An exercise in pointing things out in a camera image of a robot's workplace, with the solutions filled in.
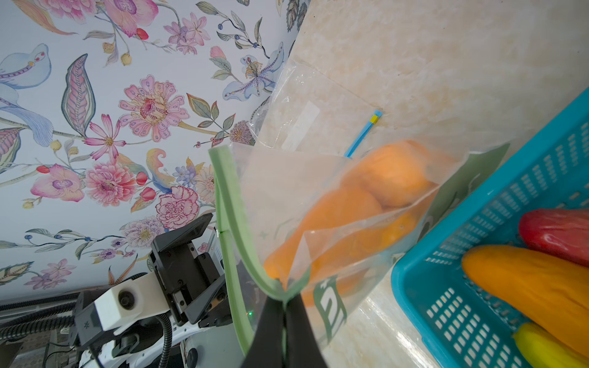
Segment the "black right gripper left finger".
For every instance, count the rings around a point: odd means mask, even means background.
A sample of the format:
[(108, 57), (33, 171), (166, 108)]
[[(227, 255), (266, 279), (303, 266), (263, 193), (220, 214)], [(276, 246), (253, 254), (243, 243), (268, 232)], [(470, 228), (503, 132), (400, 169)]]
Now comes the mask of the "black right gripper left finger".
[(285, 311), (281, 301), (268, 298), (254, 335), (252, 345), (241, 368), (280, 368), (283, 367), (282, 339)]

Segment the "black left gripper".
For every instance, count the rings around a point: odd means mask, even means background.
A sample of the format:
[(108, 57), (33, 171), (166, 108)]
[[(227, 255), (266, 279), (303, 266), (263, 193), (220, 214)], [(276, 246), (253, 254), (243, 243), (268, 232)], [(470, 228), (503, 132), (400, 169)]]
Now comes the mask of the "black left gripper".
[(221, 327), (233, 322), (221, 262), (194, 249), (213, 216), (205, 214), (182, 228), (155, 237), (150, 254), (158, 282), (177, 325)]

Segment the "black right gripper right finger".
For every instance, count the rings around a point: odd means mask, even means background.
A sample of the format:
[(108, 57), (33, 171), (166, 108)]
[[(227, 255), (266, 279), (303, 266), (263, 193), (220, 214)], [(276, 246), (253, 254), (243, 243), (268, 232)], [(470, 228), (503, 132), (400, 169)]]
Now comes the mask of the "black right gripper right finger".
[(291, 299), (286, 305), (285, 330), (285, 367), (328, 367), (314, 337), (305, 304), (300, 294)]

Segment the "orange mango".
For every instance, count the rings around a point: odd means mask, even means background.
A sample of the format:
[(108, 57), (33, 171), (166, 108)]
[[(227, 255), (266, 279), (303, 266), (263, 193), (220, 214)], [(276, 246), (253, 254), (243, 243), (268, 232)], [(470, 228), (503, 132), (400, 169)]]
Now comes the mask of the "orange mango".
[(384, 207), (405, 207), (438, 186), (457, 164), (452, 156), (414, 140), (382, 146), (341, 179), (341, 186), (368, 191)]
[(472, 248), (461, 265), (483, 291), (588, 356), (588, 268), (509, 245)]
[(339, 228), (381, 213), (380, 203), (361, 188), (341, 187), (330, 191), (308, 211), (285, 243), (268, 256), (265, 271), (271, 278), (285, 283), (305, 232)]

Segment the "clear zip-top bag green print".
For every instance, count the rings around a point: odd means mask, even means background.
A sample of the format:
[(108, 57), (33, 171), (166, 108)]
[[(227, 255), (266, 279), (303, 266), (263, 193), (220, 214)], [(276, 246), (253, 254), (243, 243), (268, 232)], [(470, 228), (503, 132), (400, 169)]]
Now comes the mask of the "clear zip-top bag green print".
[(488, 179), (509, 144), (399, 140), (349, 158), (230, 144), (210, 150), (217, 233), (240, 347), (267, 299), (300, 296), (320, 347), (394, 263)]

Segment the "clear zip-top bag blue zipper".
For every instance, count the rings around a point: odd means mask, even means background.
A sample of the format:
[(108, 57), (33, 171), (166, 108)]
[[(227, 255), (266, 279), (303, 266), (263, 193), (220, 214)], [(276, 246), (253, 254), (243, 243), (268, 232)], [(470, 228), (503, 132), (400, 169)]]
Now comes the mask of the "clear zip-top bag blue zipper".
[(262, 147), (344, 156), (373, 116), (383, 113), (382, 107), (292, 58), (248, 127)]

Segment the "yellow mango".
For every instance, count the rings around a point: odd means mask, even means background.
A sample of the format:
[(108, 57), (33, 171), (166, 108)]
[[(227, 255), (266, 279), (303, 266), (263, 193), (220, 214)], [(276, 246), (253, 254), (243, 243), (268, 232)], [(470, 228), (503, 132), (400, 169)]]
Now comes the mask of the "yellow mango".
[(523, 324), (512, 337), (533, 368), (588, 367), (587, 357), (573, 351), (534, 323)]

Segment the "orange mango front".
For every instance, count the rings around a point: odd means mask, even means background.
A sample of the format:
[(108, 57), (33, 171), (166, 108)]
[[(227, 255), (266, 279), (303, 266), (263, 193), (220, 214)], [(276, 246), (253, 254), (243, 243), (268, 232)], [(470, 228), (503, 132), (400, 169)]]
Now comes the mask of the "orange mango front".
[(588, 356), (588, 268), (509, 245), (472, 248), (461, 265), (483, 291)]

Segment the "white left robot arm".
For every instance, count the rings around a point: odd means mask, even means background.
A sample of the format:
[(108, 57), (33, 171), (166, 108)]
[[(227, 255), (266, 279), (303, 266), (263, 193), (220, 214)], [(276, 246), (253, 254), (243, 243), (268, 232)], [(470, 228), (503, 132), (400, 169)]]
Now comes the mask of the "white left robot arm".
[(152, 271), (85, 291), (70, 343), (81, 367), (235, 366), (242, 353), (219, 249), (196, 250), (212, 215), (156, 236)]

